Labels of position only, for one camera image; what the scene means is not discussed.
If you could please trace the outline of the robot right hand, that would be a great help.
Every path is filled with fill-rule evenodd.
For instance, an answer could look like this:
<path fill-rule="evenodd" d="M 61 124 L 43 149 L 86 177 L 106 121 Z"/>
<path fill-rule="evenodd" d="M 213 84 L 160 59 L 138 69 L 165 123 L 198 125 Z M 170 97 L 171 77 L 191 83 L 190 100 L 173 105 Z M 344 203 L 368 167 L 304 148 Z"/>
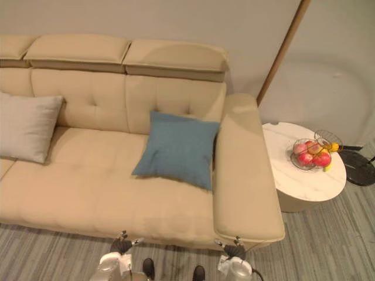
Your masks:
<path fill-rule="evenodd" d="M 241 260 L 246 259 L 246 250 L 242 239 L 237 235 L 234 239 L 234 245 L 223 243 L 221 240 L 215 238 L 214 243 L 224 250 L 224 253 L 231 258 L 240 258 Z"/>

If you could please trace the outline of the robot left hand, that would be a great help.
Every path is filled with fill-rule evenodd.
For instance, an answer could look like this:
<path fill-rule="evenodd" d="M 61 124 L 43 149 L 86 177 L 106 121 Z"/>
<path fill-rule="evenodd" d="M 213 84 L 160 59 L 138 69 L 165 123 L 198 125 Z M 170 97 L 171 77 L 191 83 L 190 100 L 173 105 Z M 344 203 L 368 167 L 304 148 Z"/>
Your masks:
<path fill-rule="evenodd" d="M 120 255 L 127 253 L 132 247 L 144 242 L 145 238 L 137 238 L 133 240 L 127 239 L 128 234 L 126 230 L 119 233 L 116 239 L 110 246 L 110 252 L 117 252 Z"/>

